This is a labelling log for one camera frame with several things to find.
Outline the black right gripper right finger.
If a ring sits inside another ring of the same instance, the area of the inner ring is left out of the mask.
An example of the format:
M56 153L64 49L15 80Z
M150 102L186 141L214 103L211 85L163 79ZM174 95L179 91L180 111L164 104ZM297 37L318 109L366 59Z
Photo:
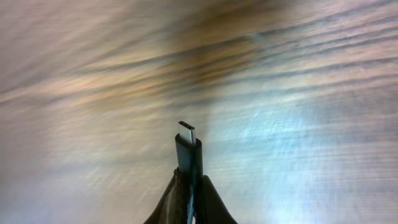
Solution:
M194 211L197 224L237 224L207 175L195 188Z

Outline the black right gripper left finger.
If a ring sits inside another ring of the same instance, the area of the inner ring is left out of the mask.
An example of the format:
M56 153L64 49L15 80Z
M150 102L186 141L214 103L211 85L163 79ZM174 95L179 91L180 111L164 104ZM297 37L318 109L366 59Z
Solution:
M144 224L187 224L189 184L179 168Z

